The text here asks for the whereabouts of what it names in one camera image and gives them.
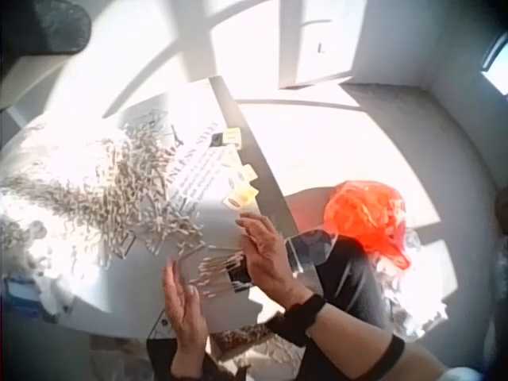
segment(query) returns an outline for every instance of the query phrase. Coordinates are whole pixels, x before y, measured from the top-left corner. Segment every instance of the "floor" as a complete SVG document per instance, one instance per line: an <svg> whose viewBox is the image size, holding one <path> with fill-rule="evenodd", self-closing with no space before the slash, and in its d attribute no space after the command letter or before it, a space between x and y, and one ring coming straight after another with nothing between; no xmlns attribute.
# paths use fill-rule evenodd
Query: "floor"
<svg viewBox="0 0 508 381"><path fill-rule="evenodd" d="M441 105L414 88L332 83L239 103L300 229L322 223L329 187L345 180L401 192L408 225L438 258L428 281L442 280L448 305L448 320L421 343L448 366L481 368L495 185Z"/></svg>

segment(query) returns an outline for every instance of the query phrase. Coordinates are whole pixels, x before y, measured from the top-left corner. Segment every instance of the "left hand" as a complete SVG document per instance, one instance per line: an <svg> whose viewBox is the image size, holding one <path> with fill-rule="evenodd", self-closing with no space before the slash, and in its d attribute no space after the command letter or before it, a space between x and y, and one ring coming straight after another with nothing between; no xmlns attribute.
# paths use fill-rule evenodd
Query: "left hand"
<svg viewBox="0 0 508 381"><path fill-rule="evenodd" d="M163 286L166 315L178 341L171 372L176 376L190 377L197 372L200 375L208 327L201 312L198 290L183 285L176 262L165 267Z"/></svg>

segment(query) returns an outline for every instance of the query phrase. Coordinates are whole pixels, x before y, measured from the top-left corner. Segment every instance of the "black pants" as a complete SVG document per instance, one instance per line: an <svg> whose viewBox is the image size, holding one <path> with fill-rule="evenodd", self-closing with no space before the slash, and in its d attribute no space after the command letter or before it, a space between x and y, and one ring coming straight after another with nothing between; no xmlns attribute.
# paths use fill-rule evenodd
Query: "black pants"
<svg viewBox="0 0 508 381"><path fill-rule="evenodd" d="M329 303L371 325L387 327L388 316L384 312L374 272L358 241L340 237L327 261L316 268L324 296ZM291 338L282 332L275 330L275 333L291 341ZM170 379L169 369L175 355L176 341L148 340L147 348L156 378ZM317 345L310 341L306 346L297 380L315 379L348 380Z"/></svg>

